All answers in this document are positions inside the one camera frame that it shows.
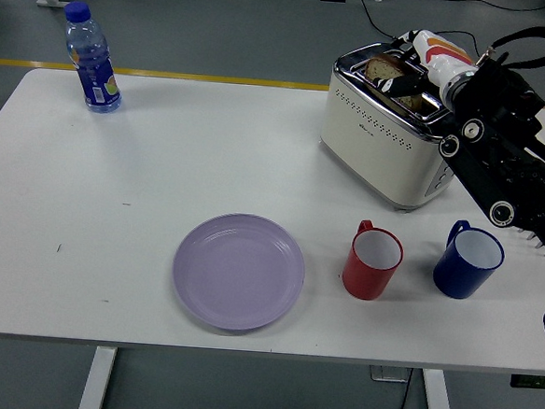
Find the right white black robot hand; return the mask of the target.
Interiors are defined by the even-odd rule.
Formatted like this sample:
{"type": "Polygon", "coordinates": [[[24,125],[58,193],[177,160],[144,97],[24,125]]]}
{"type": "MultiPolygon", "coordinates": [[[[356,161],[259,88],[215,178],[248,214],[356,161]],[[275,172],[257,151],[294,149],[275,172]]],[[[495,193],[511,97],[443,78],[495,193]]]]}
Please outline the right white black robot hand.
{"type": "Polygon", "coordinates": [[[394,43],[410,44],[419,64],[425,68],[424,72],[421,75],[376,78],[372,82],[376,90],[390,98],[397,98],[421,94],[429,85],[433,85],[439,91],[442,104],[453,110],[455,97],[478,71],[468,54],[428,30],[412,30],[394,43]]]}

